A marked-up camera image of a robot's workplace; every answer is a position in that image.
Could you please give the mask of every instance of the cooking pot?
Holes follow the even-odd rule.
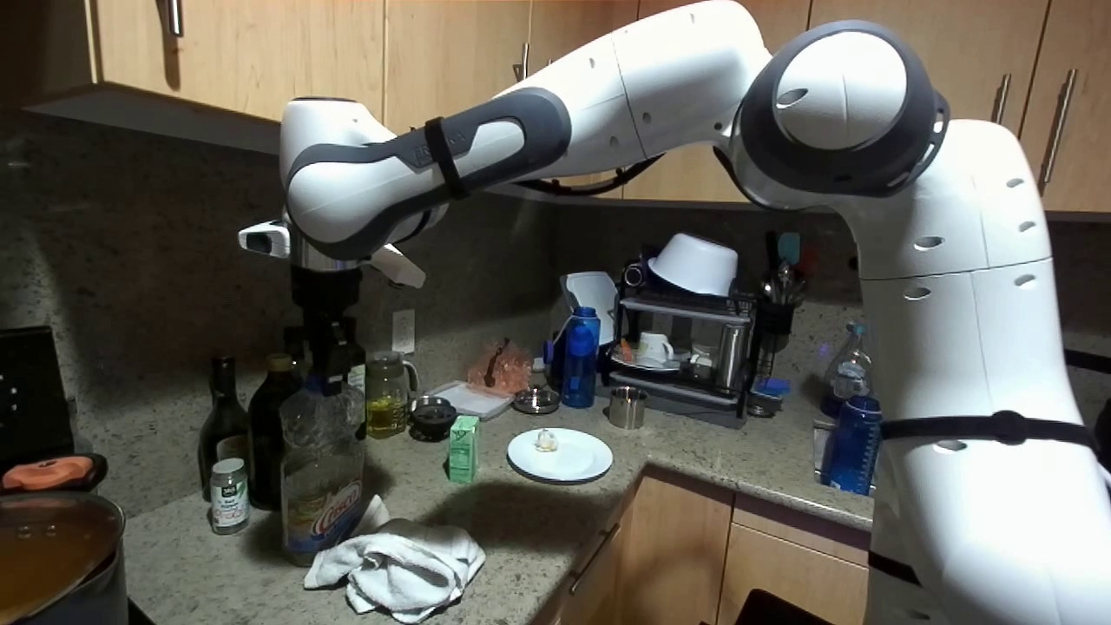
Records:
[[[97,492],[0,498],[0,620],[128,620],[122,515]]]

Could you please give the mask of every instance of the power outlet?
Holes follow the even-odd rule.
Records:
[[[391,314],[391,352],[412,354],[416,352],[416,308]]]
[[[48,325],[0,331],[0,466],[73,450]]]

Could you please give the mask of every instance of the mug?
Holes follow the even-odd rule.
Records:
[[[639,363],[665,363],[673,356],[673,346],[665,333],[639,333],[636,339],[636,362]]]
[[[404,354],[383,352],[371,354],[363,376],[368,435],[391,436],[407,432],[416,367]]]

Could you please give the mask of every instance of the wine bottle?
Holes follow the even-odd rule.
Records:
[[[202,492],[208,498],[210,466],[243,457],[251,466],[251,420],[235,395],[235,356],[214,354],[208,373],[210,412],[202,427],[198,469]]]
[[[295,362],[288,354],[269,354],[267,377],[251,395],[251,502],[265,511],[281,508],[281,415],[278,405],[302,388]]]

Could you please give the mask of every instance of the white bowl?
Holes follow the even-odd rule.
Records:
[[[683,292],[724,297],[737,278],[737,250],[678,234],[650,258],[650,271]]]

